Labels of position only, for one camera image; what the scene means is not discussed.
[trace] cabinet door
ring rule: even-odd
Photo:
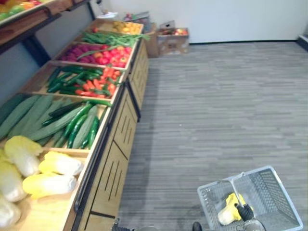
[[[92,212],[117,216],[127,167],[127,159],[113,142],[94,198]]]
[[[128,96],[121,117],[116,128],[114,141],[121,149],[127,159],[130,157],[130,151],[134,141],[134,135],[137,125],[137,115],[135,108],[133,107],[132,101]]]
[[[141,42],[129,81],[138,107],[141,109],[148,78],[149,59],[144,41]]]
[[[115,219],[91,214],[86,231],[110,231]]]

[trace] gray carpet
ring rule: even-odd
[[[121,224],[206,228],[198,186],[272,165],[308,225],[307,104],[308,53],[292,42],[191,46],[151,59]]]

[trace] cardboard box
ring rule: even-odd
[[[144,40],[146,50],[148,52],[149,58],[157,58],[158,46],[157,46],[157,26],[156,23],[152,23],[152,29],[150,33],[146,33],[146,35],[150,36],[150,40]]]
[[[189,31],[188,28],[181,28],[187,31],[187,35],[161,35],[157,36],[157,44],[160,55],[188,53]]]

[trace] upper shelf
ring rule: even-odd
[[[89,0],[50,0],[0,21],[0,54]]]

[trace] shopping basket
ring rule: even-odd
[[[245,172],[244,176],[234,181],[239,194],[253,210],[267,231],[298,231],[303,223],[276,171],[272,166]],[[198,188],[198,195],[212,230],[241,231],[242,220],[223,226],[217,214],[226,206],[226,198],[233,193],[232,185],[225,181],[216,181]]]

